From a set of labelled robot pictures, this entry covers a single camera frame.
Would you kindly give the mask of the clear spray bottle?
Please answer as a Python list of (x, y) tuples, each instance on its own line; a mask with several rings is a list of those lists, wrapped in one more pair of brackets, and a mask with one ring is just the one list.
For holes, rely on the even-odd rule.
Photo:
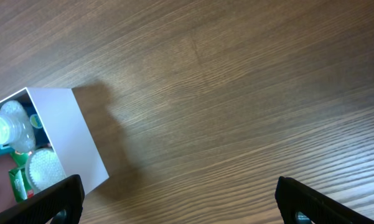
[(33, 151), (36, 140), (24, 107), (16, 100), (0, 108), (0, 145), (9, 145), (18, 152)]

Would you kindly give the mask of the green soap box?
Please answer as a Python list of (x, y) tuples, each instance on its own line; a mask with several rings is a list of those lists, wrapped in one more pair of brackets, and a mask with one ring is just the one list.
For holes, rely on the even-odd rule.
[(26, 176), (26, 162), (31, 155), (31, 152), (19, 153), (12, 152), (10, 156), (16, 163), (16, 167), (9, 171), (9, 180), (12, 186), (12, 191), (16, 202), (21, 202), (31, 198), (34, 195), (34, 190), (27, 180)]

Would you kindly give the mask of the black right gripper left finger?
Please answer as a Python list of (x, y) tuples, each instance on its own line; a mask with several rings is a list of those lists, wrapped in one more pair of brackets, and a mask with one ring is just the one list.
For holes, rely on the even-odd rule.
[(71, 175), (0, 213), (0, 223), (78, 223), (85, 192), (78, 174)]

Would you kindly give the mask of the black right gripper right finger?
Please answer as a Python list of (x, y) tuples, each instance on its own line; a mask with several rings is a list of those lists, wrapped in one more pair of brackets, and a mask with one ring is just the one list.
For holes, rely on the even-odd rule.
[(275, 199), (284, 223), (374, 224), (374, 220), (290, 177), (278, 179)]

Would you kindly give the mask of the white pink-lined box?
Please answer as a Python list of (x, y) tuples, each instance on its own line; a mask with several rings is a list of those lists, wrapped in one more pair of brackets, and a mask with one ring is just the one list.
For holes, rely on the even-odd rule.
[[(34, 105), (63, 170), (80, 175), (85, 194), (109, 178), (71, 89), (25, 87), (2, 99), (0, 107), (9, 100)], [(0, 157), (0, 212), (16, 204), (8, 174), (16, 166), (9, 154)]]

